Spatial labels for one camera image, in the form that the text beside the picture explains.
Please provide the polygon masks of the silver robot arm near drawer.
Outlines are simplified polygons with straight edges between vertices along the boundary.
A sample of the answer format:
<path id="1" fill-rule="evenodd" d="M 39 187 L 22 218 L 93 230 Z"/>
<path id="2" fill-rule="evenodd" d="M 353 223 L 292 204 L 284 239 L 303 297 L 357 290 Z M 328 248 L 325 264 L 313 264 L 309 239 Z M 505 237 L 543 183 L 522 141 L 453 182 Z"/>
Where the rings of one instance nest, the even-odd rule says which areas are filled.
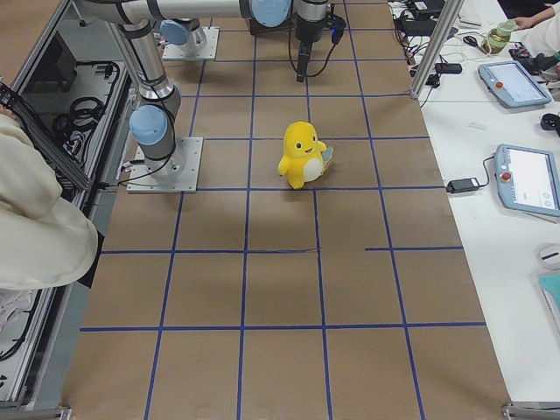
<path id="1" fill-rule="evenodd" d="M 129 70 L 137 77 L 146 102 L 180 106 L 180 94 L 169 81 L 152 34 L 155 19 L 253 18 L 275 27 L 289 21 L 300 42 L 295 72 L 298 82 L 310 77 L 307 67 L 312 46 L 332 25 L 333 7 L 328 1 L 86 1 L 86 9 L 116 32 L 118 46 Z"/>

